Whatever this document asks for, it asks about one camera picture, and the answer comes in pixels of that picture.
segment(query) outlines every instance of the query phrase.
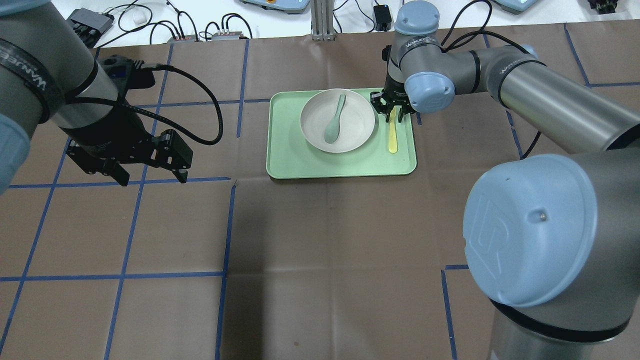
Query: yellow wooden stick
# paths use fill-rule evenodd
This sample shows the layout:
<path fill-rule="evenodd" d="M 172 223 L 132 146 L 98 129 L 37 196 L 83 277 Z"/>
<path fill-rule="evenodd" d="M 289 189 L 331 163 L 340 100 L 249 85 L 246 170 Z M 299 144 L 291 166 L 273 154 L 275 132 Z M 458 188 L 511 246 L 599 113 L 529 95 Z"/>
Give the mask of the yellow wooden stick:
<path fill-rule="evenodd" d="M 398 140 L 396 136 L 396 107 L 391 110 L 389 115 L 389 152 L 395 154 L 398 152 Z"/>

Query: green tray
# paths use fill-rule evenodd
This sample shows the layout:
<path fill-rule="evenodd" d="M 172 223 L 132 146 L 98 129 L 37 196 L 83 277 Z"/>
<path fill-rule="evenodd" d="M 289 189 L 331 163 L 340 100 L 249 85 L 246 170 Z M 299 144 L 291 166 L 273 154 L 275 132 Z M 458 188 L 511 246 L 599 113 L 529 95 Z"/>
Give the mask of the green tray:
<path fill-rule="evenodd" d="M 352 89 L 367 100 L 379 88 Z M 385 117 L 378 114 L 373 134 L 359 148 L 332 154 L 307 142 L 300 128 L 300 113 L 320 91 L 280 92 L 271 98 L 267 172 L 275 179 L 308 177 L 406 175 L 415 170 L 415 143 L 410 115 L 396 123 L 398 152 L 388 151 Z"/>

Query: brown table surface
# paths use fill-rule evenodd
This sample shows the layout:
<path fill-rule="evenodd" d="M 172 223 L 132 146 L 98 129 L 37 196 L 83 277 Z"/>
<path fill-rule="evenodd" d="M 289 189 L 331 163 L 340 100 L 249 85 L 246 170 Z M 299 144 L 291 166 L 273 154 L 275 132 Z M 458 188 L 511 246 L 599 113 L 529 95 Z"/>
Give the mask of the brown table surface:
<path fill-rule="evenodd" d="M 640 20 L 491 30 L 640 110 Z M 188 141 L 188 183 L 136 165 L 122 188 L 61 157 L 52 122 L 38 127 L 0 197 L 0 359 L 485 359 L 493 309 L 465 265 L 462 213 L 476 179 L 517 160 L 533 127 L 487 94 L 460 95 L 412 119 L 408 176 L 275 181 L 265 170 L 270 97 L 380 87 L 392 37 L 103 49 L 201 79 L 225 136 Z M 207 96 L 175 74 L 157 80 L 128 100 L 213 138 Z M 547 152 L 564 153 L 543 136 L 533 154 Z M 637 359 L 638 336 L 636 316 L 593 359 Z"/>

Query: black cable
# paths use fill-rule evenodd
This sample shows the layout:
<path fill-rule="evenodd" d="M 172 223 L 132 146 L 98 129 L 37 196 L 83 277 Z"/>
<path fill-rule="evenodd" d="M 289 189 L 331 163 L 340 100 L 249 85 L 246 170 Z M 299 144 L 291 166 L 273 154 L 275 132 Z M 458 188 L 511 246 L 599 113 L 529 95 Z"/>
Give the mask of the black cable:
<path fill-rule="evenodd" d="M 156 27 L 158 25 L 162 25 L 162 26 L 166 27 L 167 29 L 169 29 L 169 31 L 171 31 L 171 38 L 176 40 L 175 33 L 173 32 L 171 27 L 169 27 L 169 25 L 164 24 L 164 22 L 168 22 L 168 21 L 167 20 L 158 21 L 157 23 L 154 24 L 153 28 L 151 28 L 151 33 L 149 34 L 149 45 L 153 45 L 152 39 L 154 37 L 154 30 L 156 29 Z"/>
<path fill-rule="evenodd" d="M 207 37 L 206 37 L 207 33 L 211 35 L 211 38 L 213 38 L 213 34 L 209 32 L 209 26 L 211 26 L 211 25 L 215 25 L 216 29 L 218 29 L 218 33 L 220 32 L 220 26 L 218 25 L 218 23 L 215 22 L 215 21 L 210 21 L 204 28 L 205 40 L 207 40 Z"/>
<path fill-rule="evenodd" d="M 139 113 L 140 115 L 144 115 L 146 117 L 150 117 L 152 119 L 156 119 L 162 123 L 165 123 L 173 128 L 175 128 L 176 130 L 180 131 L 181 133 L 185 134 L 187 137 L 189 137 L 190 139 L 192 139 L 193 141 L 200 143 L 202 145 L 215 145 L 218 142 L 220 142 L 220 139 L 222 138 L 222 132 L 223 132 L 223 124 L 222 124 L 222 111 L 220 110 L 220 104 L 218 104 L 218 100 L 216 99 L 216 97 L 213 95 L 213 93 L 211 92 L 211 90 L 209 90 L 200 80 L 198 80 L 196 77 L 194 77 L 193 75 L 177 69 L 175 67 L 172 67 L 171 65 L 158 65 L 156 67 L 153 68 L 148 68 L 151 69 L 152 71 L 161 71 L 161 70 L 166 70 L 166 71 L 170 71 L 170 72 L 175 72 L 177 74 L 180 74 L 186 78 L 188 78 L 189 80 L 192 80 L 193 82 L 195 82 L 200 88 L 202 88 L 207 95 L 209 95 L 209 97 L 211 98 L 211 101 L 213 102 L 213 105 L 216 108 L 216 114 L 218 116 L 218 135 L 216 136 L 215 139 L 213 140 L 204 140 L 203 138 L 200 138 L 197 135 L 194 135 L 191 131 L 185 129 L 184 127 L 182 127 L 181 125 L 177 124 L 176 122 L 172 121 L 171 119 L 168 119 L 162 115 L 158 115 L 156 113 L 152 113 L 151 111 L 147 111 L 145 109 L 142 108 L 138 108 L 136 106 L 132 106 L 129 105 L 125 102 L 121 102 L 121 101 L 114 101 L 114 100 L 109 100 L 109 99 L 101 99 L 98 97 L 75 97 L 71 100 L 69 100 L 67 102 L 67 104 L 101 104 L 101 105 L 109 105 L 109 106 L 118 106 L 120 108 L 124 108 L 127 109 L 129 111 L 133 111 L 135 113 Z"/>
<path fill-rule="evenodd" d="M 104 44 L 102 44 L 102 45 L 100 45 L 100 46 L 97 46 L 97 47 L 96 47 L 96 49 L 100 49 L 101 47 L 107 46 L 107 45 L 109 45 L 110 43 L 114 42 L 115 40 L 118 40 L 119 38 L 122 38 L 122 37 L 124 37 L 124 36 L 126 36 L 126 35 L 128 35 L 128 34 L 131 34 L 131 33 L 135 33 L 135 32 L 137 32 L 137 31 L 140 31 L 140 30 L 142 30 L 142 29 L 146 28 L 146 27 L 147 27 L 147 26 L 149 26 L 149 25 L 155 25 L 155 24 L 157 24 L 157 23 L 158 23 L 158 22 L 150 22 L 150 23 L 148 23 L 148 24 L 140 25 L 140 26 L 138 26 L 138 27 L 137 27 L 137 28 L 135 28 L 135 29 L 132 29 L 132 30 L 130 30 L 130 31 L 127 31 L 127 32 L 125 32 L 124 34 L 120 34 L 120 35 L 118 35 L 117 37 L 112 38 L 111 40 L 109 40 L 109 41 L 105 42 Z"/>
<path fill-rule="evenodd" d="M 453 23 L 451 24 L 451 28 L 449 29 L 449 32 L 444 37 L 444 39 L 442 39 L 442 42 L 440 43 L 440 45 L 444 46 L 444 44 L 447 42 L 447 39 L 449 39 L 449 36 L 451 36 L 451 33 L 453 33 L 453 29 L 456 27 L 456 24 L 458 23 L 458 20 L 460 19 L 460 16 L 462 16 L 462 13 L 465 12 L 465 10 L 469 8 L 469 6 L 472 6 L 473 4 L 477 4 L 477 3 L 485 3 L 485 4 L 487 4 L 487 6 L 489 6 L 489 12 L 487 13 L 486 20 L 484 21 L 484 24 L 480 27 L 480 30 L 484 30 L 486 25 L 489 23 L 489 19 L 491 19 L 491 13 L 493 11 L 493 6 L 491 5 L 491 2 L 489 2 L 489 0 L 473 0 L 469 4 L 466 4 L 460 10 L 460 12 L 456 15 L 456 18 L 453 20 Z M 460 44 L 460 46 L 463 46 L 466 43 L 472 41 L 476 36 L 477 35 L 474 35 L 473 37 L 468 39 L 466 42 Z"/>
<path fill-rule="evenodd" d="M 187 12 L 179 11 L 178 12 L 178 28 L 180 28 L 180 33 L 182 34 L 182 38 L 184 38 L 184 32 L 182 31 L 182 26 L 180 26 L 180 15 L 182 14 L 187 15 L 187 17 L 191 21 L 191 25 L 193 25 L 193 33 L 196 36 L 196 41 L 198 41 L 198 30 L 196 29 L 196 23 L 193 22 L 193 19 Z"/>
<path fill-rule="evenodd" d="M 362 13 L 362 15 L 364 15 L 364 17 L 366 17 L 367 19 L 369 19 L 369 21 L 371 21 L 373 23 L 373 28 L 371 28 L 371 30 L 367 31 L 368 33 L 372 32 L 374 29 L 376 29 L 376 22 L 373 21 L 372 18 L 370 18 L 367 14 L 365 14 L 361 7 L 360 7 L 360 3 L 358 2 L 358 0 L 354 0 L 356 2 L 356 5 L 358 5 L 358 10 L 360 10 L 360 12 Z"/>
<path fill-rule="evenodd" d="M 173 8 L 173 10 L 175 11 L 175 13 L 179 13 L 180 12 L 180 10 L 178 10 L 178 8 L 176 8 L 173 4 L 171 4 L 171 1 L 167 0 L 166 4 L 171 6 Z"/>
<path fill-rule="evenodd" d="M 208 32 L 208 31 L 200 31 L 200 32 L 198 32 L 198 35 L 200 35 L 200 37 L 203 38 L 205 41 L 209 41 L 209 40 L 213 39 L 213 35 L 214 34 Z"/>
<path fill-rule="evenodd" d="M 220 26 L 222 26 L 222 30 L 224 30 L 224 29 L 225 29 L 225 18 L 226 18 L 227 16 L 231 16 L 231 15 L 238 15 L 238 16 L 240 16 L 240 14 L 238 14 L 238 13 L 226 13 L 225 15 L 222 15 L 222 19 L 220 19 Z"/>
<path fill-rule="evenodd" d="M 154 12 L 153 10 L 151 10 L 148 6 L 145 5 L 140 5 L 140 4 L 136 4 L 135 1 L 131 4 L 125 4 L 125 5 L 119 5 L 114 7 L 114 10 L 117 8 L 123 8 L 123 7 L 127 7 L 126 9 L 122 10 L 122 13 L 120 14 L 120 16 L 118 17 L 118 27 L 120 28 L 120 30 L 127 32 L 127 31 L 132 31 L 132 29 L 127 30 L 125 28 L 122 27 L 122 24 L 120 23 L 120 21 L 122 21 L 122 17 L 124 16 L 124 14 L 127 13 L 127 11 L 129 11 L 129 9 L 133 8 L 133 7 L 138 7 L 138 8 L 145 8 L 149 11 L 149 20 L 147 20 L 147 23 L 145 25 L 149 25 L 151 23 L 151 20 L 154 18 Z"/>
<path fill-rule="evenodd" d="M 539 131 L 536 133 L 536 137 L 533 138 L 533 141 L 531 142 L 531 145 L 529 145 L 529 148 L 527 149 L 527 151 L 522 154 L 522 156 L 520 157 L 520 160 L 524 160 L 527 158 L 527 156 L 529 156 L 529 154 L 531 153 L 531 151 L 533 150 L 533 148 L 536 146 L 536 144 L 538 143 L 538 139 L 540 139 L 540 135 L 542 135 L 542 133 L 540 133 Z"/>
<path fill-rule="evenodd" d="M 335 19 L 335 22 L 338 24 L 338 28 L 340 29 L 340 32 L 342 33 L 342 25 L 340 25 L 340 21 L 338 21 L 338 17 L 335 16 L 335 13 L 333 13 L 333 18 Z"/>
<path fill-rule="evenodd" d="M 498 38 L 502 41 L 504 41 L 505 43 L 515 47 L 516 49 L 520 50 L 522 53 L 524 54 L 529 54 L 529 52 L 522 47 L 520 44 L 518 44 L 517 42 L 506 38 L 500 34 L 494 33 L 492 31 L 487 31 L 487 30 L 477 30 L 477 31 L 471 31 L 470 33 L 466 33 L 464 35 L 462 35 L 461 37 L 457 38 L 456 40 L 453 40 L 453 42 L 451 44 L 449 44 L 449 46 L 447 48 L 444 49 L 444 52 L 446 53 L 447 51 L 453 50 L 453 49 L 457 49 L 459 47 L 461 47 L 462 45 L 458 45 L 458 42 L 462 41 L 465 38 L 468 37 L 475 37 L 477 35 L 488 35 L 490 37 L 494 37 L 494 38 Z"/>
<path fill-rule="evenodd" d="M 249 23 L 244 19 L 244 17 L 234 13 L 231 14 L 229 17 L 227 17 L 227 21 L 225 22 L 225 26 L 227 27 L 227 30 L 229 30 L 229 20 L 233 19 L 234 17 L 237 17 L 238 19 L 242 20 L 244 22 L 244 24 L 246 25 L 246 28 L 249 29 L 249 37 L 253 38 L 253 33 L 251 31 L 251 26 L 249 26 Z"/>
<path fill-rule="evenodd" d="M 342 8 L 346 3 L 348 3 L 349 0 L 344 0 L 344 2 L 342 3 L 342 5 L 338 6 L 337 8 L 333 9 L 334 11 L 336 10 L 340 10 L 340 8 Z"/>

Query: green spoon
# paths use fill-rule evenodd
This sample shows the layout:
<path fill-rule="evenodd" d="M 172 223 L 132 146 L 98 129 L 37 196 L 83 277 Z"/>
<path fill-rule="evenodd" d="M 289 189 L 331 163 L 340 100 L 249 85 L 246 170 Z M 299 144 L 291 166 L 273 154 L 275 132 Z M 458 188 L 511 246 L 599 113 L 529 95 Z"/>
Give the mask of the green spoon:
<path fill-rule="evenodd" d="M 344 94 L 340 94 L 340 99 L 338 99 L 338 108 L 335 110 L 335 115 L 324 129 L 324 140 L 327 143 L 334 143 L 338 139 L 338 135 L 340 134 L 340 113 L 342 113 L 342 107 L 344 107 L 345 99 L 346 96 Z"/>

